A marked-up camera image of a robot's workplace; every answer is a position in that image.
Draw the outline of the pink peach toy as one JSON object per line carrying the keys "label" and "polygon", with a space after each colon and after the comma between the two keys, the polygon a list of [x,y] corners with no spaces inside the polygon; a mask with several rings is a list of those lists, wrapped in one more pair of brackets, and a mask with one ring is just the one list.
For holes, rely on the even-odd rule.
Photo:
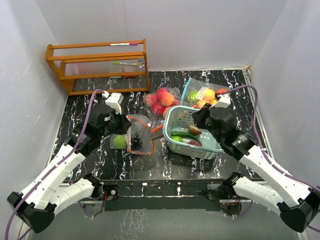
{"label": "pink peach toy", "polygon": [[196,108],[197,108],[197,109],[202,109],[205,104],[210,104],[210,101],[208,101],[208,100],[206,100],[206,99],[199,100],[199,101],[196,103]]}

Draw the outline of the brown kiwi toy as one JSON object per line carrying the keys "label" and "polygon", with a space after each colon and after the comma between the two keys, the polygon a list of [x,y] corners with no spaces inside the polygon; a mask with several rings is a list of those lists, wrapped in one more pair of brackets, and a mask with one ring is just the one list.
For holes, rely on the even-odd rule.
{"label": "brown kiwi toy", "polygon": [[193,125],[188,126],[188,131],[190,134],[192,134],[194,136],[200,135],[202,133],[202,131],[200,129],[198,129],[197,127],[195,127]]}

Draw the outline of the green custard apple toy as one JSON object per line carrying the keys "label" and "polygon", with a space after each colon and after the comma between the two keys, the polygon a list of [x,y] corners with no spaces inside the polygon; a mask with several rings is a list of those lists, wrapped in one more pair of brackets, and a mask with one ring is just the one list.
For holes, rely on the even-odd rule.
{"label": "green custard apple toy", "polygon": [[191,91],[188,96],[187,96],[187,100],[189,103],[191,104],[196,104],[199,100],[197,99],[197,91]]}

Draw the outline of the yellow pear toy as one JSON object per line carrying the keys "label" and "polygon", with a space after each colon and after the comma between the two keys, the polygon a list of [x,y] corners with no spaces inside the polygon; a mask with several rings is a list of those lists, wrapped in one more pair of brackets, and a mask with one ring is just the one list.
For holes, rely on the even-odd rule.
{"label": "yellow pear toy", "polygon": [[204,94],[204,97],[203,97],[204,100],[207,100],[209,102],[213,101],[216,99],[216,92],[212,89],[207,89],[205,94]]}

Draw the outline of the blue zipper plastic bag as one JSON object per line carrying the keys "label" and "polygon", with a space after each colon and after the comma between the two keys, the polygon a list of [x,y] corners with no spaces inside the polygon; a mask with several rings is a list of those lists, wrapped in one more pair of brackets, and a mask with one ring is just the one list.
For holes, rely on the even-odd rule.
{"label": "blue zipper plastic bag", "polygon": [[203,100],[207,89],[211,89],[215,91],[215,99],[217,100],[218,100],[218,96],[216,95],[217,90],[219,89],[227,89],[228,91],[230,90],[230,88],[226,86],[208,83],[208,82],[196,80],[190,77],[183,89],[181,99],[180,99],[180,104],[182,106],[192,107],[196,109],[196,104],[192,104],[188,102],[188,94],[191,91],[197,91],[196,98],[198,99],[198,101],[200,101],[200,100]]}

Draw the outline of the red grape bunch toy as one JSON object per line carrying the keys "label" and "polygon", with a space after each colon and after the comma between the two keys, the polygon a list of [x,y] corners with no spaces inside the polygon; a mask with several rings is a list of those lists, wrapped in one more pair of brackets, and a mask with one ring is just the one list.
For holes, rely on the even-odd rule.
{"label": "red grape bunch toy", "polygon": [[191,141],[188,142],[188,144],[189,145],[193,145],[193,146],[198,146],[198,147],[202,147],[203,146],[200,142],[198,142],[196,140],[191,140]]}

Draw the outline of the green fruit toy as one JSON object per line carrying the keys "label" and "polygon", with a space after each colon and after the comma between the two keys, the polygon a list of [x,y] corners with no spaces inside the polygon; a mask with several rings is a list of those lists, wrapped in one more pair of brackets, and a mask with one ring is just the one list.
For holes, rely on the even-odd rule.
{"label": "green fruit toy", "polygon": [[180,142],[180,143],[183,142],[183,139],[180,136],[172,136],[171,139],[176,142]]}
{"label": "green fruit toy", "polygon": [[113,146],[115,149],[125,149],[127,147],[127,140],[123,135],[116,135],[113,138]]}

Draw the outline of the green cucumber toy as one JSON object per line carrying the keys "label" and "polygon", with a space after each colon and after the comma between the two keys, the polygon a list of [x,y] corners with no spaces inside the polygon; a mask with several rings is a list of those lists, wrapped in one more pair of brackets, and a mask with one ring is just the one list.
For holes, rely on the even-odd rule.
{"label": "green cucumber toy", "polygon": [[189,138],[192,139],[194,141],[199,142],[200,144],[202,144],[202,142],[200,141],[200,139],[198,137],[196,137],[195,135],[188,133],[188,132],[184,132],[184,131],[172,131],[171,132],[171,136],[172,137],[181,137],[181,138]]}

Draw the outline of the orange pumpkin toy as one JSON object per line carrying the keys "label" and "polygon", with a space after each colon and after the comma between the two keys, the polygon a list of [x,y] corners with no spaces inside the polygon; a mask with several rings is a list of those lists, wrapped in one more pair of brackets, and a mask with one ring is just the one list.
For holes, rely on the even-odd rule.
{"label": "orange pumpkin toy", "polygon": [[216,91],[216,95],[219,96],[219,95],[224,95],[225,93],[227,93],[228,90],[225,89],[225,88],[220,88]]}

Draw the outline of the orange yellow peach toy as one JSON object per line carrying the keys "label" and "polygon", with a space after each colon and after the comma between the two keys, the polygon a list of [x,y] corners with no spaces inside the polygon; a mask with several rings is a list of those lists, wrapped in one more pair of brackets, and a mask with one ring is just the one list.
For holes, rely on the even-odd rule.
{"label": "orange yellow peach toy", "polygon": [[175,101],[175,97],[170,92],[164,92],[160,98],[160,104],[164,107],[171,106]]}

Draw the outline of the dark grape bunch toy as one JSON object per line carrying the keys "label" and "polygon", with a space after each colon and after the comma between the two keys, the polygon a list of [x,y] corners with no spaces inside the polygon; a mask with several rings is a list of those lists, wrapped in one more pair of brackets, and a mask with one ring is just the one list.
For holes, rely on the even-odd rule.
{"label": "dark grape bunch toy", "polygon": [[130,149],[137,151],[142,147],[141,138],[138,134],[133,134],[130,138]]}

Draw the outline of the orange zipper bag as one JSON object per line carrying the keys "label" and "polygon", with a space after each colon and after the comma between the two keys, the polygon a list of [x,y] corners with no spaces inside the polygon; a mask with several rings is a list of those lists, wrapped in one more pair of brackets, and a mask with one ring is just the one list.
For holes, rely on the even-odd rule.
{"label": "orange zipper bag", "polygon": [[181,92],[178,88],[162,87],[143,97],[143,103],[150,119],[151,132],[163,128],[163,122],[171,107],[179,105]]}
{"label": "orange zipper bag", "polygon": [[155,143],[151,138],[151,120],[141,114],[127,116],[131,127],[126,134],[112,134],[110,149],[127,150],[136,155],[151,155],[155,151]]}

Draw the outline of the red apple toy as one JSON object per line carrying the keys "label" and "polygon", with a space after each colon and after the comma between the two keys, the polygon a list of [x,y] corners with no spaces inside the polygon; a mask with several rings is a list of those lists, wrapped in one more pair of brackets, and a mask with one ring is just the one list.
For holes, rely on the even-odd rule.
{"label": "red apple toy", "polygon": [[151,109],[156,116],[161,116],[165,110],[165,107],[161,105],[159,102],[155,102],[152,105]]}

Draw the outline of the pink red dragonfruit toy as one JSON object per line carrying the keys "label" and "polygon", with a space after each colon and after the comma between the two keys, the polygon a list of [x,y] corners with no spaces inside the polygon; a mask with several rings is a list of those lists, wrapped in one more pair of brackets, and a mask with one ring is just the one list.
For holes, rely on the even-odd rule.
{"label": "pink red dragonfruit toy", "polygon": [[160,101],[163,97],[163,94],[168,93],[169,91],[166,88],[160,88],[156,91],[155,97],[158,101]]}

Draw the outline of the pink fruit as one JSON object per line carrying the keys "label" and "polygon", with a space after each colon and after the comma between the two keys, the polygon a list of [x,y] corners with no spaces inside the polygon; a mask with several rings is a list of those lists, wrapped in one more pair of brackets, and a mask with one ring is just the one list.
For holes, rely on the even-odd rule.
{"label": "pink fruit", "polygon": [[157,98],[156,95],[153,93],[149,93],[145,96],[144,98],[144,102],[146,104],[147,107],[152,107],[154,103],[157,102]]}

